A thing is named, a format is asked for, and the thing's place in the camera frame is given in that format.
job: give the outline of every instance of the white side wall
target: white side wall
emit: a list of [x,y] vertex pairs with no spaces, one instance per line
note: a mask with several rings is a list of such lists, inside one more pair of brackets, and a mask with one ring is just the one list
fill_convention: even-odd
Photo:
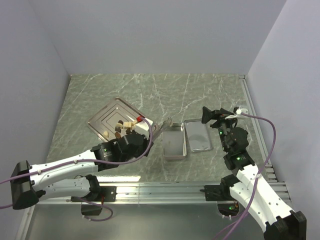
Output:
[[[0,180],[16,164],[47,157],[68,85],[53,44],[27,0],[0,1]],[[10,204],[10,184],[0,186]],[[13,240],[23,210],[0,210],[0,239]]]
[[[294,208],[307,217],[308,240],[319,239],[320,1],[289,0],[249,74],[257,114],[272,120],[271,157]],[[272,129],[263,124],[270,146]]]
[[29,0],[70,74],[247,74],[285,0]]

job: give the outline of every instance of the marble surface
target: marble surface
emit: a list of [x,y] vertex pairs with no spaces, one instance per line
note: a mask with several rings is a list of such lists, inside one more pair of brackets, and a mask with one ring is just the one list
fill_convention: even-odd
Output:
[[[238,75],[235,74],[89,74],[73,75],[58,119],[47,162],[68,158],[101,142],[89,129],[88,119],[110,100],[121,97],[152,120],[161,123],[167,117],[173,122],[198,119],[202,107],[211,110],[246,105]],[[238,126],[249,132],[247,148],[260,165],[262,154],[251,119],[239,120]],[[231,174],[225,166],[218,131],[209,128],[213,150],[191,152],[187,158],[164,160],[162,135],[155,141],[149,156],[95,173],[101,181],[219,181]]]

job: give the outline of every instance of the metal tray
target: metal tray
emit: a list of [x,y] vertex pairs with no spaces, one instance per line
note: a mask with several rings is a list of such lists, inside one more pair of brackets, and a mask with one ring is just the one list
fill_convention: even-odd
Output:
[[162,135],[163,158],[181,160],[187,156],[186,133],[184,123],[173,123]]
[[212,149],[207,126],[201,119],[185,120],[185,131],[191,152],[205,152]]
[[[88,121],[89,128],[95,132],[103,141],[108,142],[115,137],[115,125],[119,120],[123,122],[134,121],[137,117],[144,116],[145,114],[140,112],[130,103],[120,97],[114,98],[104,108],[98,111]],[[154,129],[158,129],[158,125],[154,122]],[[104,132],[109,133],[109,137],[104,136]]]

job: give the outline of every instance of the purple cable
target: purple cable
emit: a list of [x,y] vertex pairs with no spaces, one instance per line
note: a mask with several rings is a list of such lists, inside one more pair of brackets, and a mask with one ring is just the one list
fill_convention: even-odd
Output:
[[[269,154],[268,156],[266,157],[264,163],[263,163],[263,166],[258,170],[258,173],[257,174],[261,174],[262,171],[264,170],[265,166],[267,165],[269,159],[270,159],[270,156],[275,148],[275,144],[276,144],[276,127],[275,125],[273,124],[272,121],[270,121],[269,119],[266,119],[264,117],[261,117],[261,116],[253,116],[253,115],[249,115],[249,114],[245,114],[245,113],[241,113],[243,116],[246,116],[246,117],[249,117],[249,118],[253,118],[253,119],[259,119],[259,120],[264,120],[266,122],[268,122],[271,126],[272,126],[272,130],[273,130],[273,141],[272,141],[272,145],[271,145],[271,148],[270,148],[270,151],[269,151]],[[256,190],[257,190],[257,185],[258,185],[258,178],[255,179],[254,181],[254,185],[253,185],[253,189],[252,189],[252,195],[251,195],[251,198],[250,198],[250,201],[248,203],[248,205],[246,206],[245,210],[243,211],[241,217],[233,222],[232,224],[228,225],[227,227],[225,227],[224,229],[222,229],[215,237],[214,239],[217,239],[217,237],[223,232],[225,231],[226,229],[228,229],[229,227],[231,227],[233,225],[233,227],[231,228],[231,230],[224,236],[223,240],[226,240],[228,239],[228,237],[234,232],[234,230],[236,229],[236,227],[240,224],[240,222],[248,215],[248,211],[250,209],[250,206],[254,200],[254,196],[256,194]]]
[[85,219],[88,219],[88,220],[90,220],[90,221],[92,221],[92,222],[103,222],[103,221],[109,220],[109,219],[112,218],[112,216],[114,215],[114,211],[113,211],[110,207],[108,207],[108,206],[106,206],[106,205],[97,204],[97,203],[94,203],[94,202],[91,202],[91,201],[87,201],[87,200],[85,200],[85,199],[83,199],[83,198],[81,198],[81,197],[77,197],[77,196],[76,196],[75,198],[78,199],[78,200],[80,200],[80,201],[83,201],[83,202],[85,202],[85,203],[87,203],[87,204],[91,204],[91,205],[94,205],[94,206],[97,206],[97,207],[101,207],[101,208],[108,209],[108,210],[111,212],[110,216],[108,216],[108,217],[106,217],[106,218],[103,218],[103,219],[93,219],[93,218],[90,218],[90,217],[88,217],[88,216],[84,216]]
[[[150,136],[149,136],[149,143],[148,143],[148,146],[146,147],[145,151],[140,155],[138,156],[136,159],[133,159],[131,161],[125,161],[125,162],[113,162],[113,161],[103,161],[103,160],[97,160],[97,159],[80,159],[80,160],[77,160],[77,163],[82,163],[82,162],[95,162],[95,163],[100,163],[100,164],[110,164],[110,165],[125,165],[125,164],[131,164],[131,163],[134,163],[138,160],[140,160],[141,158],[143,158],[147,152],[149,152],[150,148],[151,148],[151,145],[152,145],[152,141],[153,141],[153,132],[152,132],[152,126],[150,125],[150,123],[144,118],[144,117],[141,117],[141,119],[143,121],[145,121],[145,123],[148,125],[149,127],[149,131],[150,131]],[[42,169],[41,170],[41,173],[44,173],[44,172],[47,172],[47,171],[50,171],[50,170],[53,170],[53,169],[57,169],[57,168],[60,168],[60,167],[63,167],[63,166],[66,166],[66,165],[69,165],[69,164],[75,164],[75,161],[67,161],[67,162],[64,162],[64,163],[60,163],[58,165],[55,165],[55,166],[51,166],[51,167],[47,167],[45,169]],[[29,172],[29,173],[25,173],[25,174],[21,174],[21,175],[18,175],[18,176],[13,176],[13,177],[10,177],[6,180],[3,180],[0,182],[0,185],[1,184],[4,184],[6,182],[9,182],[9,181],[12,181],[12,180],[15,180],[15,179],[21,179],[21,178],[24,178],[24,177],[29,177],[29,176],[32,176],[32,175],[36,175],[38,174],[37,171],[34,171],[34,172]],[[12,204],[10,205],[5,205],[5,206],[0,206],[0,210],[1,209],[6,209],[6,208],[10,208],[12,206]]]
[[222,229],[220,232],[218,232],[213,240],[216,240],[225,230],[227,230],[228,228],[230,228],[231,226],[235,225],[237,221],[234,221],[233,223],[229,224],[228,226],[226,226],[224,229]]

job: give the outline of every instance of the purple wire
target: purple wire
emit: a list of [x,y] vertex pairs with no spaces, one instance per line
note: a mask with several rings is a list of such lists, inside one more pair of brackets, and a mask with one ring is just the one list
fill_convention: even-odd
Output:
[[235,225],[236,222],[237,222],[237,221],[234,221],[233,223],[231,223],[231,224],[229,224],[228,226],[226,226],[225,228],[223,228],[220,232],[218,232],[218,233],[215,235],[215,237],[214,237],[213,240],[216,240],[225,230],[227,230],[227,229],[230,228],[231,226]]
[[5,205],[5,206],[0,206],[0,209],[7,209],[7,208],[10,208],[12,207],[13,204],[9,204],[9,205]]
[[110,216],[108,216],[108,217],[106,217],[106,218],[103,218],[103,219],[93,219],[93,218],[90,218],[90,217],[88,217],[88,216],[84,216],[85,219],[88,219],[88,220],[90,220],[90,221],[92,221],[92,222],[103,222],[103,221],[109,220],[109,219],[112,218],[112,216],[114,215],[114,211],[113,211],[110,207],[108,207],[108,206],[106,206],[106,205],[97,204],[97,203],[94,203],[94,202],[91,202],[91,201],[87,201],[87,200],[85,200],[85,199],[83,199],[83,198],[81,198],[81,197],[77,197],[77,196],[76,196],[75,198],[78,199],[78,200],[80,200],[80,201],[83,201],[83,202],[85,202],[85,203],[87,203],[87,204],[91,204],[91,205],[94,205],[94,206],[97,206],[97,207],[101,207],[101,208],[108,209],[108,210],[111,212]]
[[[264,170],[265,166],[267,165],[269,159],[270,159],[270,156],[275,148],[275,144],[276,144],[276,127],[275,125],[273,124],[272,121],[270,121],[269,119],[266,119],[264,117],[261,117],[261,116],[253,116],[253,115],[249,115],[249,114],[245,114],[245,113],[241,113],[243,116],[246,116],[246,117],[249,117],[249,118],[253,118],[253,119],[259,119],[259,120],[264,120],[266,122],[268,122],[271,126],[272,126],[272,130],[273,130],[273,141],[272,141],[272,145],[271,145],[271,148],[270,148],[270,151],[269,151],[269,154],[268,156],[266,157],[264,163],[263,163],[263,166],[258,170],[258,173],[257,174],[261,174],[262,171]],[[235,231],[236,227],[240,224],[240,222],[248,215],[248,211],[249,211],[249,208],[254,200],[254,196],[256,194],[256,190],[257,190],[257,185],[258,185],[258,179],[259,178],[256,178],[255,181],[254,181],[254,185],[253,185],[253,189],[252,189],[252,195],[251,195],[251,198],[250,198],[250,201],[248,203],[248,205],[246,206],[245,210],[243,211],[242,215],[240,216],[240,218],[233,222],[232,224],[228,225],[227,227],[225,227],[224,229],[222,229],[215,237],[214,239],[217,239],[217,237],[223,232],[225,231],[226,229],[228,229],[229,227],[231,227],[233,225],[233,227],[231,228],[231,230],[224,236],[223,240],[226,240],[228,239],[228,237]]]
[[[125,162],[113,162],[113,161],[103,161],[103,160],[97,160],[97,159],[80,159],[80,160],[77,160],[78,163],[82,163],[82,162],[95,162],[95,163],[100,163],[100,164],[110,164],[110,165],[125,165],[125,164],[132,164],[138,160],[140,160],[141,158],[143,158],[150,150],[151,148],[151,145],[152,145],[152,141],[153,141],[153,132],[152,132],[152,126],[150,125],[150,123],[144,118],[144,117],[141,117],[141,119],[143,121],[145,121],[145,123],[148,125],[149,127],[149,131],[150,131],[150,136],[149,136],[149,143],[148,143],[148,146],[146,147],[145,151],[140,155],[138,156],[137,158],[131,160],[131,161],[125,161]],[[67,162],[64,162],[64,163],[60,163],[58,165],[55,165],[55,166],[51,166],[51,167],[47,167],[47,168],[44,168],[41,170],[42,173],[44,172],[47,172],[47,171],[50,171],[50,170],[53,170],[53,169],[57,169],[57,168],[60,168],[60,167],[63,167],[63,166],[66,166],[66,165],[69,165],[69,164],[75,164],[75,161],[71,160],[71,161],[67,161]],[[37,171],[34,171],[34,172],[29,172],[29,173],[25,173],[25,174],[21,174],[21,175],[18,175],[18,176],[13,176],[13,177],[10,177],[6,180],[3,180],[0,182],[0,185],[1,184],[4,184],[6,182],[9,182],[9,181],[12,181],[12,180],[15,180],[15,179],[21,179],[21,178],[24,178],[24,177],[29,177],[29,176],[32,176],[32,175],[36,175],[38,174]],[[1,209],[6,209],[6,208],[10,208],[12,206],[12,204],[10,205],[5,205],[5,206],[0,206],[0,210]],[[111,211],[111,216],[113,214],[111,208],[108,208],[106,206],[103,206],[103,208],[107,208]]]

